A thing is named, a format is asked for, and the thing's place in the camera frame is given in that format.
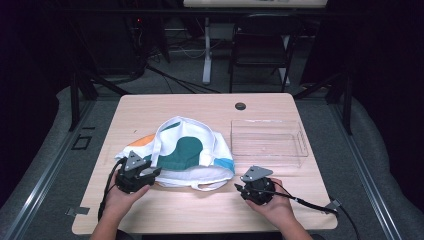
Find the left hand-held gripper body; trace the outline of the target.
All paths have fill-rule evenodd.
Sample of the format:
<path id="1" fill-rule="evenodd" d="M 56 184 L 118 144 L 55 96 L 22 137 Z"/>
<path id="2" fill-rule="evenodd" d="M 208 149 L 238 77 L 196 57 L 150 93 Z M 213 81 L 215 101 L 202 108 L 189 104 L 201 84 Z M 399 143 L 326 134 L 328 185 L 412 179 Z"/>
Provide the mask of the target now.
<path id="1" fill-rule="evenodd" d="M 154 175 L 141 176 L 141 171 L 150 168 L 151 161 L 146 160 L 134 151 L 122 159 L 122 166 L 118 170 L 115 183 L 117 187 L 125 193 L 137 192 L 143 186 L 148 185 L 146 180 Z"/>

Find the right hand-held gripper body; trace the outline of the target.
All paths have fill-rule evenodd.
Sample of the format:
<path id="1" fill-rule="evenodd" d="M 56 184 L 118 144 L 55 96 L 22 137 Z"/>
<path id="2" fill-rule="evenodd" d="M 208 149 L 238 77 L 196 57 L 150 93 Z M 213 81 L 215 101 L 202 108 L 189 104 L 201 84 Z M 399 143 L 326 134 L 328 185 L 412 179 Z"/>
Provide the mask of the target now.
<path id="1" fill-rule="evenodd" d="M 248 200 L 257 205 L 270 202 L 275 192 L 275 186 L 269 178 L 273 171 L 260 166 L 251 166 L 240 180 L 244 183 Z"/>

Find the white tote bag colour patches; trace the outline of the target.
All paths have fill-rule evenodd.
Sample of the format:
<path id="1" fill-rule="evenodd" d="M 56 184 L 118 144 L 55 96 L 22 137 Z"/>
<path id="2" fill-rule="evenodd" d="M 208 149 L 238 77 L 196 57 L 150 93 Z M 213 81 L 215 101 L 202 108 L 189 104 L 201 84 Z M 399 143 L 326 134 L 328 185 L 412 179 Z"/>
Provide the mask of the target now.
<path id="1" fill-rule="evenodd" d="M 115 160 L 133 152 L 162 168 L 156 181 L 163 187 L 213 191 L 235 175 L 235 163 L 221 133 L 197 120 L 176 116 L 155 134 L 127 145 Z"/>

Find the clear plastic container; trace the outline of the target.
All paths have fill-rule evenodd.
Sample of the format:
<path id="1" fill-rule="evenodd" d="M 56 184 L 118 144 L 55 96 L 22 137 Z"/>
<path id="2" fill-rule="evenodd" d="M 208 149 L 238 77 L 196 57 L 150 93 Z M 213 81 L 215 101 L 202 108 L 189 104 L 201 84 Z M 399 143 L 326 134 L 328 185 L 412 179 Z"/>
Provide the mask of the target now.
<path id="1" fill-rule="evenodd" d="M 300 167 L 309 156 L 298 121 L 234 120 L 231 151 L 238 164 Z"/>

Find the person's right hand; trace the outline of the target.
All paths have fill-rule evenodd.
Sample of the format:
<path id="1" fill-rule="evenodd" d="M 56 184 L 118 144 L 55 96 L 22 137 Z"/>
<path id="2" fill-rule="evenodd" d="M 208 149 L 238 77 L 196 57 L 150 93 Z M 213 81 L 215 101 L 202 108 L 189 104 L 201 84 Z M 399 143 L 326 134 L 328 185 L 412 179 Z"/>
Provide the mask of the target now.
<path id="1" fill-rule="evenodd" d="M 287 197 L 274 195 L 272 200 L 264 205 L 257 205 L 250 200 L 246 200 L 245 203 L 281 232 L 293 230 L 298 224 Z"/>

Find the person's left hand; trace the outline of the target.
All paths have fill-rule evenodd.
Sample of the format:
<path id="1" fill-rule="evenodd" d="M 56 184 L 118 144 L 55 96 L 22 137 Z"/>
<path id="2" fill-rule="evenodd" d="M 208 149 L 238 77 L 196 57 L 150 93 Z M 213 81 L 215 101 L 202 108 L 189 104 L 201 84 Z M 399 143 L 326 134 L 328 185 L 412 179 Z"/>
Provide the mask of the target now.
<path id="1" fill-rule="evenodd" d="M 102 220 L 121 221 L 129 212 L 133 204 L 143 197 L 150 189 L 149 185 L 143 186 L 137 192 L 125 193 L 115 183 L 116 175 L 111 179 L 111 186 L 107 190 L 106 203 L 103 210 Z"/>

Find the black metal stand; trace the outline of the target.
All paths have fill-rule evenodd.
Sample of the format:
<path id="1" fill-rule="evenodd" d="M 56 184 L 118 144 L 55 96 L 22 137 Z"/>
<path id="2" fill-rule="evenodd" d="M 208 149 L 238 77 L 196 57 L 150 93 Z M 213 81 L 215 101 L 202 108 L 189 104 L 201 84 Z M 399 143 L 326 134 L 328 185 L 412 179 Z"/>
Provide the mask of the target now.
<path id="1" fill-rule="evenodd" d="M 342 126 L 345 131 L 351 135 L 351 109 L 352 109 L 352 90 L 353 90 L 353 77 L 349 72 L 339 72 L 329 78 L 312 84 L 306 90 L 301 91 L 294 95 L 295 99 L 303 99 L 310 94 L 318 91 L 324 86 L 330 86 L 328 90 L 325 101 L 328 104 L 337 104 L 340 98 L 343 98 L 343 108 L 342 108 Z"/>
<path id="2" fill-rule="evenodd" d="M 89 101 L 98 98 L 98 92 L 94 84 L 100 84 L 112 92 L 124 96 L 128 91 L 107 81 L 105 78 L 86 69 L 77 68 L 70 79 L 70 100 L 71 100 L 71 125 L 69 131 L 72 132 L 80 122 L 79 93 L 82 93 Z"/>

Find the white desk leg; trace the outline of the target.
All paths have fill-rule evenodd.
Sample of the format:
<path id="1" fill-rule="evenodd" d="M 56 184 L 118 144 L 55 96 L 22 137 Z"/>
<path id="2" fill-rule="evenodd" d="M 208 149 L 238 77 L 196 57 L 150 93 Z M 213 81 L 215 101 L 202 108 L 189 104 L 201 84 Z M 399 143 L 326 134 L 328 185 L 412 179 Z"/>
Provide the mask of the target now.
<path id="1" fill-rule="evenodd" d="M 205 22 L 204 22 L 204 39 L 205 39 L 205 58 L 204 58 L 202 83 L 205 85 L 208 85 L 211 82 L 211 69 L 212 69 L 210 22 L 208 17 L 205 18 Z"/>

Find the black chair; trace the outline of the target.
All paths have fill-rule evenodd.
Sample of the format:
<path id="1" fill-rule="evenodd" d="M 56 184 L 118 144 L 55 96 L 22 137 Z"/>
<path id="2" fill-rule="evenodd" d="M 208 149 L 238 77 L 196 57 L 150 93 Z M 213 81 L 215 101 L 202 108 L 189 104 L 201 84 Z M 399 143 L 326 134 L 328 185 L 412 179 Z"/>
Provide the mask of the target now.
<path id="1" fill-rule="evenodd" d="M 272 68 L 272 74 L 284 69 L 281 75 L 281 91 L 284 91 L 294 46 L 302 30 L 302 20 L 292 15 L 256 13 L 240 17 L 232 32 L 229 91 L 233 91 L 235 67 Z"/>

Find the aluminium floor rail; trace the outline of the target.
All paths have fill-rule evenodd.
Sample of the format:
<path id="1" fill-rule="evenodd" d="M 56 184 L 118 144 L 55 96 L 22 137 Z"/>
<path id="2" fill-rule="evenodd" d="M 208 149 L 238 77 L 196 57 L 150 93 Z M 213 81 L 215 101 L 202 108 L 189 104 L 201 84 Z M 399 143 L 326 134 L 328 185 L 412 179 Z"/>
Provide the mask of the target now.
<path id="1" fill-rule="evenodd" d="M 0 209 L 0 240 L 88 240 L 72 231 L 75 217 L 65 212 L 80 207 L 97 159 L 103 131 L 94 121 L 96 110 L 95 102 L 85 103 L 70 132 L 68 108 L 60 108 L 51 133 Z"/>
<path id="2" fill-rule="evenodd" d="M 365 160 L 360 152 L 360 149 L 353 135 L 349 135 L 342 123 L 342 112 L 336 105 L 329 105 L 330 112 L 336 121 L 336 124 L 341 132 L 345 142 L 347 143 L 350 152 L 353 156 L 353 165 L 357 171 L 361 184 L 366 192 L 367 198 L 370 201 L 372 209 L 381 225 L 381 228 L 387 240 L 403 240 L 402 236 L 394 223 L 394 220 L 386 206 L 383 197 L 378 190 L 377 185 L 365 163 Z"/>

